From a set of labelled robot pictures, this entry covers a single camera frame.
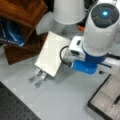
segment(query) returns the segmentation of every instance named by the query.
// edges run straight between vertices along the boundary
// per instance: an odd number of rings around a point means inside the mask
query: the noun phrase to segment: white table surface
[[[118,53],[118,46],[113,51]],[[61,66],[56,78],[36,88],[28,78],[35,70],[37,56],[8,65],[0,47],[0,80],[42,120],[93,120],[86,104],[108,74],[87,75]]]

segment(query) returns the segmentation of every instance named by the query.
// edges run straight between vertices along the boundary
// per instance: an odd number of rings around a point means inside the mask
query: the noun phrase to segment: table
[[[119,46],[112,48],[118,53]],[[33,76],[36,57],[9,66],[0,47],[0,80],[42,120],[93,120],[87,113],[87,102],[108,74],[94,75],[61,66],[55,78],[36,88],[28,78]]]

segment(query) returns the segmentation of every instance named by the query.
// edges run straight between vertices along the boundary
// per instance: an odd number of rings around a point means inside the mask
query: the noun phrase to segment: cable
[[[92,0],[85,0],[85,8],[88,9],[92,3]]]
[[[63,64],[71,67],[71,64],[72,64],[71,62],[66,62],[66,61],[64,61],[64,60],[62,59],[62,51],[63,51],[65,48],[68,48],[68,47],[69,47],[69,46],[64,46],[64,47],[60,50],[59,56],[60,56],[60,60],[62,61]]]
[[[107,57],[110,57],[110,58],[114,58],[114,59],[120,60],[120,56],[113,55],[113,54],[110,54],[110,53],[107,54]]]

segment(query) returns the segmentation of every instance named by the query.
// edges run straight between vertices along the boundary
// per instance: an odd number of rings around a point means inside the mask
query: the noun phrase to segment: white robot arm
[[[96,69],[116,74],[120,61],[107,57],[118,31],[120,1],[100,0],[91,9],[85,26],[84,36],[72,40],[69,51],[73,56],[71,68],[88,74]]]

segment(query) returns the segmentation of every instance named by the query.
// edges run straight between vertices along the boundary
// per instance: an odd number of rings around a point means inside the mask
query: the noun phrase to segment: blue part
[[[21,34],[19,26],[16,23],[0,18],[0,25],[0,41],[17,46],[24,45],[24,38]]]
[[[112,16],[112,11],[109,8],[100,9],[99,16],[103,19],[109,19]]]
[[[107,11],[103,11],[103,16],[107,16],[108,12]]]
[[[74,60],[72,69],[81,71],[87,74],[94,74],[97,69],[97,64],[92,64],[89,62]]]
[[[86,54],[85,61],[95,63],[95,64],[103,62],[105,60],[105,58],[107,57],[107,54],[104,56],[99,56],[99,57],[91,56],[91,55],[87,54],[86,52],[85,52],[85,54]]]

